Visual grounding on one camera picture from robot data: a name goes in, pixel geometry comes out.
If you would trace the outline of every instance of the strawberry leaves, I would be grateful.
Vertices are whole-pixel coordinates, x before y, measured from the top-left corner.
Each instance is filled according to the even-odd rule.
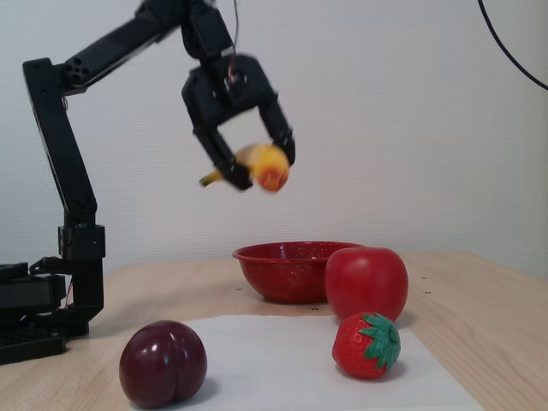
[[[377,369],[386,364],[389,371],[400,354],[400,335],[397,328],[385,316],[381,314],[363,315],[363,320],[371,325],[369,328],[360,330],[360,334],[373,339],[372,343],[364,353],[366,358],[378,358]]]

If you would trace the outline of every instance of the bowl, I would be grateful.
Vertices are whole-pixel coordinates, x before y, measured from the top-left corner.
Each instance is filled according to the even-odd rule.
[[[293,241],[240,248],[233,257],[247,282],[267,300],[284,304],[327,302],[325,266],[337,250],[364,247],[336,241]]]

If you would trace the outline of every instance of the red apple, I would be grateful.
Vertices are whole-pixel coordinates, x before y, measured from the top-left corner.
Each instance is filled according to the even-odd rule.
[[[372,312],[396,321],[408,298],[408,272],[388,248],[344,248],[327,261],[325,292],[341,320]]]
[[[176,321],[137,331],[122,352],[119,374],[126,397],[141,408],[160,408],[196,394],[207,373],[198,335]]]

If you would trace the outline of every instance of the paper sheet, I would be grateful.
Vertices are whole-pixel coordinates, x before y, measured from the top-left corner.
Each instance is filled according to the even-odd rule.
[[[390,370],[373,381],[337,368],[334,317],[222,316],[188,321],[208,357],[185,411],[479,411],[483,408],[408,329]]]

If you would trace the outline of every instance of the banana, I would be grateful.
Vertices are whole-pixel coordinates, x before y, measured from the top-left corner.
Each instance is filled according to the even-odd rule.
[[[277,192],[289,179],[289,161],[281,148],[255,143],[243,147],[235,154],[236,161],[245,165],[250,176],[266,191]],[[204,187],[223,180],[215,169],[200,180]]]

